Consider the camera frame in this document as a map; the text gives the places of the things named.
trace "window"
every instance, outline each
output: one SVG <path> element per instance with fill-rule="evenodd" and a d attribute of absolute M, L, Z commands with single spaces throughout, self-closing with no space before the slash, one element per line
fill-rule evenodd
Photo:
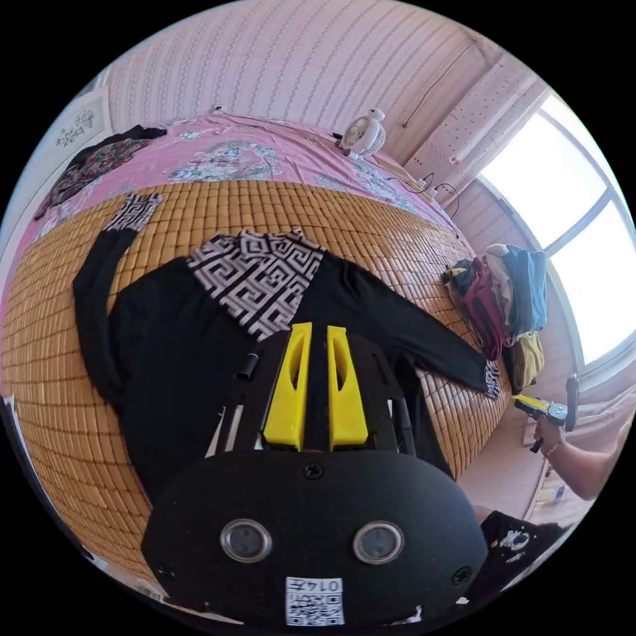
<path fill-rule="evenodd" d="M 578 117 L 550 95 L 481 177 L 549 257 L 571 312 L 579 373 L 620 355 L 636 339 L 636 231 L 616 177 Z"/>

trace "sunlight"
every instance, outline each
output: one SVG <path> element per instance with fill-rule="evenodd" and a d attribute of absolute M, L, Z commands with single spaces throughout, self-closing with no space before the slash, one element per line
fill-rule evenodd
<path fill-rule="evenodd" d="M 627 207 L 607 160 L 578 117 L 557 97 L 550 96 L 542 108 L 592 155 Z M 606 189 L 575 145 L 539 115 L 482 174 L 544 249 L 579 221 Z M 572 307 L 584 362 L 589 364 L 636 330 L 636 301 L 626 292 L 623 274 L 636 270 L 636 249 L 615 204 L 610 202 L 551 261 Z"/>
<path fill-rule="evenodd" d="M 551 260 L 589 364 L 636 330 L 636 298 L 626 283 L 636 271 L 636 249 L 616 206 L 610 203 Z"/>

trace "shirt sleeve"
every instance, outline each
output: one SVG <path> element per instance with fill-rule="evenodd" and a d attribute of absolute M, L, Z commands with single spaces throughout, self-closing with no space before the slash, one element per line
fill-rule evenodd
<path fill-rule="evenodd" d="M 379 278 L 343 260 L 349 292 L 387 334 L 392 348 L 423 370 L 487 394 L 499 395 L 499 370 L 439 320 L 391 290 Z"/>
<path fill-rule="evenodd" d="M 123 407 L 125 374 L 113 354 L 107 315 L 117 264 L 147 224 L 161 195 L 131 194 L 104 226 L 73 281 L 79 349 L 99 395 L 116 411 Z"/>

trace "qr code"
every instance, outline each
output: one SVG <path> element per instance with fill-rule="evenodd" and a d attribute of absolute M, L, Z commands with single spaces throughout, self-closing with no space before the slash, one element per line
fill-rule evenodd
<path fill-rule="evenodd" d="M 344 625 L 340 578 L 287 578 L 287 624 L 306 627 Z"/>

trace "red clothing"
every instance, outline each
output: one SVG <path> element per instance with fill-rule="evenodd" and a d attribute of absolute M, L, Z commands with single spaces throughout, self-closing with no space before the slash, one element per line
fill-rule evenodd
<path fill-rule="evenodd" d="M 492 291 L 492 275 L 488 266 L 476 257 L 472 267 L 475 280 L 462 296 L 462 308 L 484 341 L 484 356 L 488 360 L 497 360 L 507 337 L 504 317 Z"/>

